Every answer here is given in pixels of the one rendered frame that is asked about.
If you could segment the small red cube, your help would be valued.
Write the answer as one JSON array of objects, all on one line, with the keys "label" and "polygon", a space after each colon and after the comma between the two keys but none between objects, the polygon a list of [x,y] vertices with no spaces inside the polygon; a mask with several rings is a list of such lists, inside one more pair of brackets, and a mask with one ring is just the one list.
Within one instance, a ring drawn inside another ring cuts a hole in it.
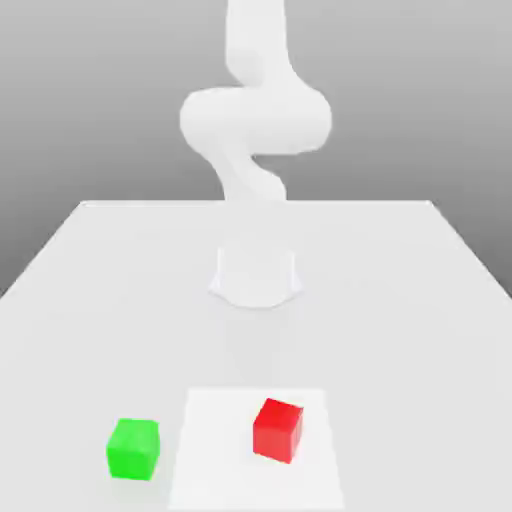
[{"label": "small red cube", "polygon": [[302,437],[303,412],[303,407],[267,398],[253,422],[253,452],[290,464]]}]

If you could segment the small green cube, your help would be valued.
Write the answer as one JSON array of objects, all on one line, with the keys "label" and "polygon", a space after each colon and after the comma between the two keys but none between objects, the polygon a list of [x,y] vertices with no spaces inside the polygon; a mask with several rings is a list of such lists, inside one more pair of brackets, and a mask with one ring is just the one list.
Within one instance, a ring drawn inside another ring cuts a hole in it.
[{"label": "small green cube", "polygon": [[150,481],[160,456],[159,423],[120,418],[107,442],[106,457],[113,478]]}]

